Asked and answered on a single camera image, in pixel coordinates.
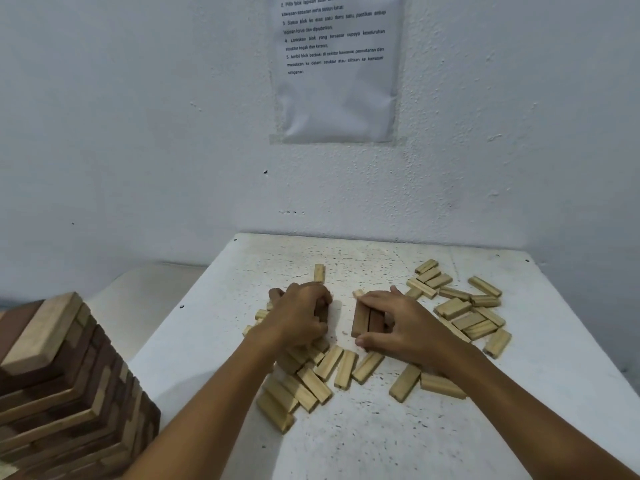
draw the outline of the instruction sheet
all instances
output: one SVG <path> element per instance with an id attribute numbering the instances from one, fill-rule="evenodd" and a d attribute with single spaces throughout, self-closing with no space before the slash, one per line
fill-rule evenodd
<path id="1" fill-rule="evenodd" d="M 268 3 L 283 141 L 390 141 L 403 0 Z"/>

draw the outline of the forearm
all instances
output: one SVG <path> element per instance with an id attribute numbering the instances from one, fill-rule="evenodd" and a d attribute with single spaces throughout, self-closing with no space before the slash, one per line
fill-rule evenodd
<path id="1" fill-rule="evenodd" d="M 445 373 L 491 421 L 533 478 L 637 478 L 475 347 L 460 347 Z"/>
<path id="2" fill-rule="evenodd" d="M 268 341 L 249 334 L 124 479 L 219 478 L 276 354 Z"/>

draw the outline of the stacked wooden block tower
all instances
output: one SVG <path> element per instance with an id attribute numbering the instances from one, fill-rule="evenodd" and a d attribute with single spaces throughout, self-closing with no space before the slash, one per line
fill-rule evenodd
<path id="1" fill-rule="evenodd" d="M 119 477 L 159 423 L 76 293 L 0 312 L 0 461 L 16 478 Z"/>

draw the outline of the white table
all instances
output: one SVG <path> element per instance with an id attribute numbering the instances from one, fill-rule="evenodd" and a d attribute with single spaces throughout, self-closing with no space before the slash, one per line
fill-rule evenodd
<path id="1" fill-rule="evenodd" d="M 306 282 L 326 265 L 334 295 L 331 342 L 355 350 L 351 291 L 388 289 L 434 258 L 453 286 L 484 277 L 504 291 L 499 314 L 513 339 L 496 364 L 572 425 L 640 472 L 640 399 L 549 283 L 520 251 L 238 234 L 133 359 L 131 368 L 166 424 L 242 340 L 274 286 Z M 429 309 L 442 303 L 421 298 Z M 484 345 L 485 339 L 475 342 Z M 388 390 L 404 363 L 386 358 L 312 414 L 299 409 L 285 436 L 252 406 L 226 479 L 529 478 L 477 407 L 414 388 L 404 404 Z"/>

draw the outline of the hand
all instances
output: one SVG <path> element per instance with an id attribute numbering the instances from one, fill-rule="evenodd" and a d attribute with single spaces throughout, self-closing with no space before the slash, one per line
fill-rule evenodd
<path id="1" fill-rule="evenodd" d="M 314 316 L 316 306 L 328 305 L 333 300 L 323 285 L 292 283 L 286 292 L 279 288 L 269 290 L 269 298 L 273 309 L 254 330 L 273 337 L 282 350 L 310 344 L 326 333 L 326 323 L 320 323 Z"/>
<path id="2" fill-rule="evenodd" d="M 363 333 L 356 339 L 359 347 L 390 352 L 407 362 L 444 371 L 447 358 L 465 346 L 417 300 L 406 297 L 395 286 L 390 292 L 370 291 L 358 299 L 396 321 L 391 333 Z"/>

